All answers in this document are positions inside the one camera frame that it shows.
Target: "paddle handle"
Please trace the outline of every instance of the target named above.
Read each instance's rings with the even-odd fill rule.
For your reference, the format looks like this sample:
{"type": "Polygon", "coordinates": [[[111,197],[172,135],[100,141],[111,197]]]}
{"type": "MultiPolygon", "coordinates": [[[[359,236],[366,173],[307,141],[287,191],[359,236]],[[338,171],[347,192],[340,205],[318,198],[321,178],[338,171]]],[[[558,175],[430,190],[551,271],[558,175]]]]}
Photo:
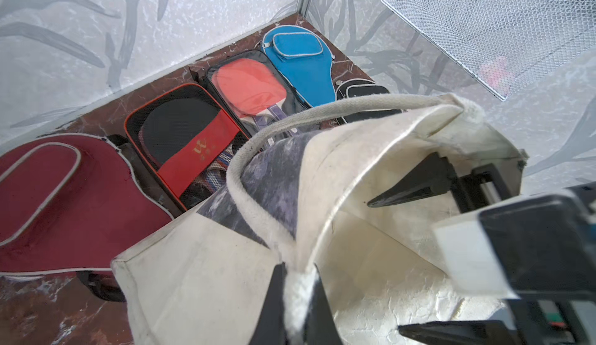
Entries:
{"type": "MultiPolygon", "coordinates": [[[[286,113],[283,110],[281,110],[281,108],[277,104],[274,104],[274,105],[272,105],[270,107],[267,107],[267,110],[269,110],[269,112],[271,112],[271,114],[273,115],[273,117],[275,117],[275,119],[278,120],[278,121],[279,120],[283,120],[286,117],[288,117],[286,115],[286,113]]],[[[293,127],[292,129],[290,129],[288,131],[288,133],[291,136],[297,136],[298,134],[301,133],[301,131],[298,128],[293,127]]]]}
{"type": "MultiPolygon", "coordinates": [[[[257,124],[257,128],[259,128],[259,130],[265,128],[268,125],[267,119],[264,116],[253,116],[253,118],[255,119],[255,123],[257,124]]],[[[264,144],[265,148],[271,147],[273,143],[275,143],[275,139],[273,137],[269,137],[267,142],[264,144]]]]}

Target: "rope handle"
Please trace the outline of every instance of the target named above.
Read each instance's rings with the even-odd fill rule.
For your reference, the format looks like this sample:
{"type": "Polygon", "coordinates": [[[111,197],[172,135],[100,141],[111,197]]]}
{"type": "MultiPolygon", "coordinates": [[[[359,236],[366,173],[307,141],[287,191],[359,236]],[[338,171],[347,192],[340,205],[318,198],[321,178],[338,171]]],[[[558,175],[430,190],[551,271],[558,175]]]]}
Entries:
{"type": "Polygon", "coordinates": [[[276,251],[283,262],[292,269],[295,266],[296,241],[289,231],[259,205],[246,191],[240,179],[244,168],[266,143],[269,137],[288,131],[294,127],[318,123],[369,110],[415,110],[444,104],[445,101],[424,95],[379,94],[347,98],[321,105],[288,116],[265,127],[245,143],[232,158],[227,172],[228,191],[238,211],[250,228],[276,251]]]}

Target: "white piping trim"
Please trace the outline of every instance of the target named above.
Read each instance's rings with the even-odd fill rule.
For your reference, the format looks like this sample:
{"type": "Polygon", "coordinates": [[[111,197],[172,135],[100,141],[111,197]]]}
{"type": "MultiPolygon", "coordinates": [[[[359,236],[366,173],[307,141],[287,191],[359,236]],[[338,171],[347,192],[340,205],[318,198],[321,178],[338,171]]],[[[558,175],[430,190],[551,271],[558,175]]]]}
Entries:
{"type": "MultiPolygon", "coordinates": [[[[91,138],[95,138],[95,139],[99,139],[104,142],[107,142],[112,148],[115,149],[116,153],[118,155],[120,155],[120,157],[124,160],[124,162],[128,166],[128,169],[130,170],[130,177],[132,177],[132,181],[135,183],[135,185],[137,185],[137,188],[143,194],[143,196],[145,196],[145,198],[147,198],[147,200],[151,201],[153,204],[157,205],[157,207],[159,207],[161,210],[163,210],[172,220],[174,220],[174,216],[166,208],[164,208],[157,201],[150,198],[141,189],[141,187],[137,181],[137,177],[135,176],[135,171],[132,169],[132,165],[131,165],[130,161],[128,161],[128,159],[124,155],[122,155],[122,151],[118,147],[116,147],[116,145],[113,144],[107,137],[98,137],[95,135],[85,134],[85,133],[57,133],[57,134],[49,134],[46,136],[38,137],[38,138],[31,140],[29,142],[25,142],[24,144],[27,144],[30,142],[35,142],[36,140],[40,140],[40,139],[46,139],[46,138],[57,137],[57,136],[59,137],[59,136],[65,136],[65,135],[80,135],[80,136],[91,137],[91,138]]],[[[35,271],[34,272],[0,272],[0,276],[2,276],[2,275],[26,276],[26,275],[35,275],[35,274],[46,274],[47,275],[47,274],[59,274],[59,273],[64,273],[64,272],[83,271],[83,270],[86,270],[86,271],[111,271],[111,268],[109,268],[109,267],[71,267],[68,269],[46,270],[46,271],[36,271],[36,272],[35,271]]]]}
{"type": "Polygon", "coordinates": [[[314,33],[308,33],[308,32],[287,32],[287,33],[275,33],[273,35],[273,38],[271,39],[271,43],[273,44],[273,49],[280,54],[282,57],[286,57],[286,58],[302,58],[302,57],[314,57],[315,55],[319,55],[322,54],[323,51],[325,51],[323,49],[323,45],[321,44],[321,39],[319,38],[319,36],[317,36],[314,33]],[[318,53],[304,53],[304,54],[294,54],[294,55],[289,55],[286,54],[284,52],[282,52],[281,50],[279,50],[279,47],[277,46],[277,43],[275,43],[275,38],[277,36],[295,36],[295,35],[307,35],[307,36],[313,36],[315,37],[315,40],[317,40],[317,42],[319,43],[319,47],[321,48],[321,51],[319,51],[318,53]]]}
{"type": "MultiPolygon", "coordinates": [[[[290,24],[288,24],[288,25],[280,25],[280,26],[278,26],[278,27],[271,28],[269,31],[267,31],[267,33],[265,33],[265,34],[264,34],[264,36],[263,36],[263,39],[261,40],[261,48],[262,48],[262,51],[264,52],[264,54],[265,54],[265,55],[267,55],[267,53],[266,53],[266,52],[265,52],[265,50],[264,50],[264,49],[265,49],[265,48],[264,48],[264,40],[265,40],[265,38],[267,37],[267,35],[268,35],[268,34],[269,34],[271,31],[273,31],[273,30],[275,30],[275,29],[277,29],[277,28],[280,28],[280,27],[296,27],[296,28],[300,28],[300,29],[302,29],[302,30],[308,31],[308,32],[310,32],[310,33],[314,34],[315,36],[317,36],[317,34],[316,34],[316,33],[314,33],[313,31],[311,31],[310,29],[308,29],[308,28],[304,28],[304,27],[301,27],[301,26],[299,26],[299,25],[290,25],[290,24]]],[[[325,43],[325,42],[324,42],[322,39],[321,39],[321,44],[323,44],[323,45],[324,45],[324,46],[327,48],[327,50],[329,50],[329,52],[330,52],[330,53],[331,53],[331,55],[332,55],[332,63],[331,63],[331,65],[329,66],[329,80],[332,82],[332,87],[333,87],[332,67],[333,67],[333,59],[335,59],[335,56],[333,55],[333,53],[332,53],[332,50],[329,48],[329,46],[327,46],[327,43],[325,43]]],[[[277,66],[275,66],[275,69],[277,69],[277,71],[279,72],[279,74],[281,74],[282,76],[284,76],[284,78],[285,78],[285,79],[288,81],[288,83],[289,83],[289,84],[290,84],[290,85],[291,85],[291,86],[294,88],[294,90],[296,90],[296,93],[298,93],[298,95],[300,95],[300,98],[302,98],[302,100],[303,100],[304,102],[306,102],[306,104],[308,104],[308,105],[309,105],[311,108],[314,108],[314,107],[313,107],[313,105],[312,105],[312,104],[310,104],[310,103],[309,103],[309,102],[306,100],[306,98],[304,98],[304,96],[302,96],[302,94],[300,94],[300,92],[298,91],[298,89],[296,89],[296,87],[294,86],[294,84],[292,84],[292,82],[291,82],[291,81],[289,81],[289,80],[288,80],[288,78],[287,78],[287,77],[286,77],[286,76],[285,76],[283,73],[281,73],[281,71],[279,71],[279,69],[277,68],[277,66]]]]}
{"type": "Polygon", "coordinates": [[[370,82],[371,84],[375,84],[375,85],[377,85],[377,83],[376,83],[375,81],[371,81],[371,80],[368,80],[368,79],[349,79],[349,80],[346,80],[346,81],[342,81],[342,82],[341,82],[341,84],[337,85],[337,88],[336,88],[336,94],[337,94],[337,92],[339,91],[339,88],[340,88],[342,85],[344,85],[346,82],[350,82],[350,81],[368,81],[368,82],[370,82]]]}
{"type": "Polygon", "coordinates": [[[2,173],[2,175],[0,175],[0,182],[2,182],[3,180],[5,180],[6,177],[8,177],[8,175],[10,173],[12,173],[15,169],[17,169],[17,167],[19,167],[19,165],[21,165],[26,159],[28,159],[31,155],[33,155],[35,153],[35,151],[37,151],[40,148],[48,147],[48,146],[60,146],[60,147],[69,148],[69,149],[73,150],[74,153],[76,154],[76,160],[74,161],[74,164],[73,164],[72,168],[70,168],[69,172],[64,176],[64,178],[62,178],[62,181],[60,181],[60,183],[58,184],[58,186],[56,186],[52,190],[52,192],[49,193],[49,195],[45,198],[45,200],[43,200],[43,202],[37,207],[37,209],[35,209],[34,214],[29,217],[29,219],[27,220],[27,222],[23,223],[21,225],[21,227],[17,230],[17,232],[15,232],[14,234],[12,234],[11,237],[9,237],[8,239],[4,239],[4,240],[0,241],[0,247],[3,246],[3,245],[7,245],[11,241],[13,241],[16,238],[18,238],[19,235],[21,235],[23,233],[23,231],[25,231],[29,227],[29,225],[31,225],[31,223],[34,221],[35,217],[37,217],[38,214],[40,214],[41,211],[45,207],[48,206],[49,202],[52,201],[52,199],[56,196],[56,193],[58,193],[60,191],[60,189],[62,187],[64,187],[64,185],[66,184],[66,182],[72,177],[72,175],[75,172],[75,170],[77,170],[77,168],[79,167],[79,164],[80,164],[80,151],[77,148],[72,147],[69,144],[61,143],[61,142],[47,142],[47,143],[42,143],[42,144],[40,144],[37,147],[33,147],[25,155],[21,156],[6,171],[4,171],[4,173],[2,173]]]}
{"type": "MultiPolygon", "coordinates": [[[[356,78],[356,79],[346,80],[346,81],[342,82],[341,84],[337,85],[337,88],[336,88],[336,101],[341,100],[341,99],[338,99],[337,98],[337,96],[339,94],[339,88],[342,87],[346,82],[350,82],[350,81],[367,81],[368,82],[368,84],[364,84],[364,85],[361,85],[361,86],[378,85],[375,81],[371,81],[371,80],[368,80],[368,79],[359,79],[359,78],[356,78]]],[[[346,97],[345,98],[342,98],[342,99],[347,99],[347,89],[351,88],[352,86],[354,86],[354,85],[350,85],[350,86],[348,86],[346,88],[346,97]]],[[[341,120],[343,121],[344,124],[349,124],[346,121],[346,119],[344,118],[344,116],[341,116],[341,117],[338,117],[338,118],[341,118],[341,120]]]]}
{"type": "Polygon", "coordinates": [[[49,274],[61,274],[64,272],[76,272],[76,271],[111,271],[109,267],[71,267],[68,269],[56,269],[56,270],[45,270],[45,271],[31,271],[31,272],[0,272],[0,276],[31,276],[31,275],[49,275],[49,274]]]}

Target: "brown marble floor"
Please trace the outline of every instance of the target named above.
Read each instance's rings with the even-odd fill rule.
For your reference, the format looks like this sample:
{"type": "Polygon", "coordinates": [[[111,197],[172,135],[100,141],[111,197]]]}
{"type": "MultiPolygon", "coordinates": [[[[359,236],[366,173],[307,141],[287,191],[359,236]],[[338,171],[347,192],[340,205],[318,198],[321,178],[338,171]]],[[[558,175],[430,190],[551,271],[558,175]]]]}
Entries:
{"type": "MultiPolygon", "coordinates": [[[[353,78],[370,79],[300,15],[291,15],[277,24],[299,25],[324,39],[335,55],[332,65],[334,83],[353,78]]],[[[109,102],[75,119],[58,132],[125,136],[124,119],[130,112],[168,90],[194,82],[191,72],[203,77],[210,66],[236,53],[254,49],[272,27],[270,25],[109,102]]],[[[336,124],[336,121],[327,121],[321,127],[324,129],[336,124]]],[[[148,173],[143,172],[142,167],[138,171],[138,177],[147,178],[141,184],[145,192],[172,214],[179,214],[173,202],[167,199],[159,185],[151,181],[148,173]]],[[[132,344],[132,336],[126,317],[126,304],[104,302],[96,298],[74,275],[46,276],[36,281],[19,283],[0,278],[0,344],[124,345],[132,344]]]]}

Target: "white wall with leaf pattern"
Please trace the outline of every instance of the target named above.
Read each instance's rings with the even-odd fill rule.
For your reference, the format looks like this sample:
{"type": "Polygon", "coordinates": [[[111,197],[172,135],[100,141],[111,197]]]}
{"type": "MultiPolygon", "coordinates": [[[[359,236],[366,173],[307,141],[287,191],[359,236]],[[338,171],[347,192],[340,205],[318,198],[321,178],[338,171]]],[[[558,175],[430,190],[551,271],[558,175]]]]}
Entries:
{"type": "Polygon", "coordinates": [[[296,10],[297,0],[0,0],[0,144],[296,10]]]}

